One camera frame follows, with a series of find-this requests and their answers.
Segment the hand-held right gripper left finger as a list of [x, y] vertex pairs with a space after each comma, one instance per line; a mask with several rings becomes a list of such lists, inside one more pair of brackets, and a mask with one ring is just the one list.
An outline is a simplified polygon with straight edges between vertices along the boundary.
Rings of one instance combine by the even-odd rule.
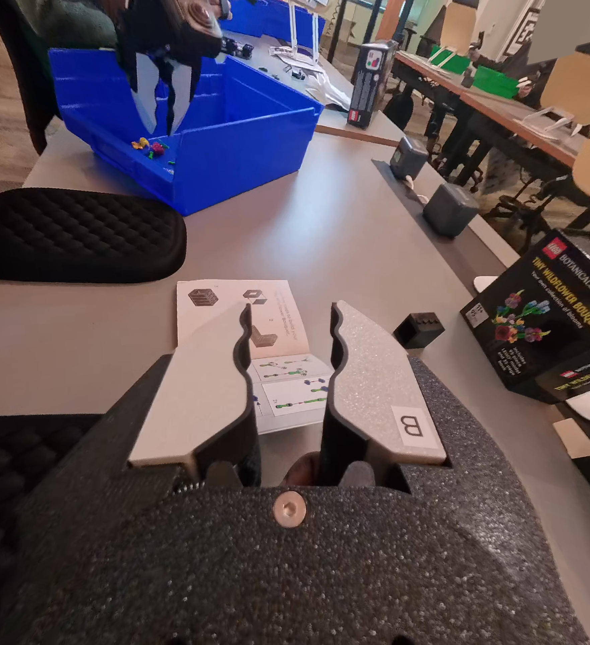
[[197, 483], [212, 464], [236, 467], [253, 456], [251, 331], [250, 304], [235, 302], [179, 343], [130, 452], [132, 467], [179, 466]]

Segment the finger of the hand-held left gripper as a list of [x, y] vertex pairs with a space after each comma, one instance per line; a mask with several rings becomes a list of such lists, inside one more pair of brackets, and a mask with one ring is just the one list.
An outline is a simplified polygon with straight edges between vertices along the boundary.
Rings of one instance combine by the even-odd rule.
[[168, 99], [168, 125], [169, 135], [173, 135], [181, 125], [188, 107], [192, 101], [192, 67], [179, 62], [170, 65], [170, 96]]
[[147, 54], [136, 53], [137, 90], [132, 90], [132, 98], [148, 133], [154, 133], [157, 125], [155, 89], [159, 80], [160, 71], [154, 61]]

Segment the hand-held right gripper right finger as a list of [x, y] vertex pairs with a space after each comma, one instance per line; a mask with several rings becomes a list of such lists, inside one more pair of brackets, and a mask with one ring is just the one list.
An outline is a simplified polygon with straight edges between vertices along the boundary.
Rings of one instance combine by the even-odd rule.
[[331, 366], [319, 485], [366, 464], [376, 486], [405, 486], [402, 465], [449, 464], [407, 351], [346, 301], [331, 305]]

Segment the pile of small lego pieces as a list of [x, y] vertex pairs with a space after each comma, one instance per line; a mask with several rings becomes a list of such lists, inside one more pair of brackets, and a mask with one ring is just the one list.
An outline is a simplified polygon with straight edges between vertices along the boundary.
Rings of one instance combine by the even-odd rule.
[[152, 161], [156, 165], [166, 168], [168, 172], [174, 173], [178, 147], [169, 142], [167, 138], [147, 139], [140, 137], [136, 141], [131, 141], [130, 146], [139, 157]]

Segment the small black lego box build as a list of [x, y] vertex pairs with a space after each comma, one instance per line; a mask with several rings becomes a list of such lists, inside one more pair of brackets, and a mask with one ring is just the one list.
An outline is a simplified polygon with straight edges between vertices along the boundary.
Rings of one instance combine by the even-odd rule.
[[393, 331], [396, 341], [405, 349], [426, 348], [444, 332], [444, 326], [434, 312], [409, 314]]

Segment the blue plastic bin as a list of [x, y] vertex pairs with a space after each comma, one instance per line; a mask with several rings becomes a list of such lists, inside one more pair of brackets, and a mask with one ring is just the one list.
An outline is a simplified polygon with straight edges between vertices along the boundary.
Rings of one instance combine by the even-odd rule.
[[[244, 62], [203, 58], [186, 115], [167, 135], [169, 89], [160, 81], [157, 127], [146, 131], [112, 50], [50, 49], [66, 129], [141, 188], [190, 215], [301, 167], [323, 105]], [[139, 157], [130, 142], [167, 138], [176, 169]]]
[[[288, 1], [231, 1], [232, 18], [223, 20], [223, 30], [246, 36], [269, 36], [291, 42]], [[298, 43], [312, 48], [313, 15], [317, 20], [317, 35], [321, 36], [330, 1], [294, 1], [296, 8], [296, 36]]]

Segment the lego instruction booklet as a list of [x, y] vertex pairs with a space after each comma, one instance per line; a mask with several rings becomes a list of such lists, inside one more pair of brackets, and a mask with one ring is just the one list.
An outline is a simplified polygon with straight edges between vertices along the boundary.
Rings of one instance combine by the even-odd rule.
[[248, 374], [259, 435], [322, 422], [331, 367], [310, 353], [287, 281], [179, 281], [178, 342], [236, 302], [251, 306]]

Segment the black flower print lego box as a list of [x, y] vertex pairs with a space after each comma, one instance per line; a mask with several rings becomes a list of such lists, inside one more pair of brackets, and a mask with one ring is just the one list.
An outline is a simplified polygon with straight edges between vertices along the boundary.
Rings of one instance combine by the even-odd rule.
[[590, 232], [552, 230], [462, 310], [503, 385], [590, 440]]

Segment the tall black lego box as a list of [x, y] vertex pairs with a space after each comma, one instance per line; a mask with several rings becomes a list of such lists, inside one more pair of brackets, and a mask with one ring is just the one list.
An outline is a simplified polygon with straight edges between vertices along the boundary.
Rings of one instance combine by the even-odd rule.
[[387, 87], [399, 43], [380, 39], [360, 45], [352, 75], [347, 123], [365, 130]]

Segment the person's right hand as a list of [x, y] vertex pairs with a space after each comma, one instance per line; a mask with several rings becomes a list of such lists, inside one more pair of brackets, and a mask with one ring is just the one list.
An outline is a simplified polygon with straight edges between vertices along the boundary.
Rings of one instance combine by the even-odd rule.
[[280, 486], [289, 488], [316, 486], [319, 470], [320, 453], [318, 451], [307, 453], [293, 463]]

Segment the clear plastic bags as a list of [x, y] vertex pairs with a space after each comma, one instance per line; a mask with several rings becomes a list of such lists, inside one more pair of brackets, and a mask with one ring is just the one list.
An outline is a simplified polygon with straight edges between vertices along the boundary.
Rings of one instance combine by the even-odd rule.
[[284, 63], [289, 72], [304, 73], [304, 91], [334, 110], [348, 113], [354, 86], [326, 59], [308, 52], [294, 52], [287, 46], [269, 46], [269, 54]]

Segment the dark grey power cube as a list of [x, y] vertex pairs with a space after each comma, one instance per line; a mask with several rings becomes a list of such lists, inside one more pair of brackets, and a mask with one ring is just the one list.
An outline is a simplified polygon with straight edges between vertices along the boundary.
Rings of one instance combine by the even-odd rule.
[[407, 177], [416, 179], [428, 160], [426, 145], [417, 138], [403, 134], [393, 156], [390, 159], [390, 170], [393, 176], [403, 181]]
[[437, 235], [454, 239], [479, 214], [473, 195], [461, 186], [442, 183], [424, 206], [422, 217]]

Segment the green plastic bin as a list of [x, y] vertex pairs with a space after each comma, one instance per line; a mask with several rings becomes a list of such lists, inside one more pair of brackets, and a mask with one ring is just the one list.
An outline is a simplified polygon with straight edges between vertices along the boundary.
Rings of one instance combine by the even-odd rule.
[[463, 75], [470, 66], [471, 60], [467, 55], [461, 56], [451, 50], [441, 48], [438, 44], [432, 46], [428, 63], [447, 72]]
[[472, 87], [505, 99], [513, 99], [518, 93], [516, 79], [484, 66], [476, 68]]

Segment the long wooden top desk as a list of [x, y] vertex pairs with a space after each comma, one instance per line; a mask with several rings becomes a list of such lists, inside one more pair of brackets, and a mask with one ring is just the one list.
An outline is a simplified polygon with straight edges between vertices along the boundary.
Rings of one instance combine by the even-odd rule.
[[531, 130], [525, 118], [536, 111], [520, 102], [486, 93], [478, 88], [467, 88], [462, 85], [462, 77], [452, 72], [441, 72], [428, 63], [427, 60], [404, 51], [395, 55], [394, 75], [409, 84], [419, 92], [426, 92], [432, 101], [438, 86], [441, 86], [449, 96], [456, 96], [460, 101], [478, 113], [500, 124], [510, 132], [519, 135], [528, 142], [542, 149], [550, 156], [568, 167], [588, 142], [580, 132], [573, 133], [564, 127], [556, 139], [549, 139], [536, 130]]

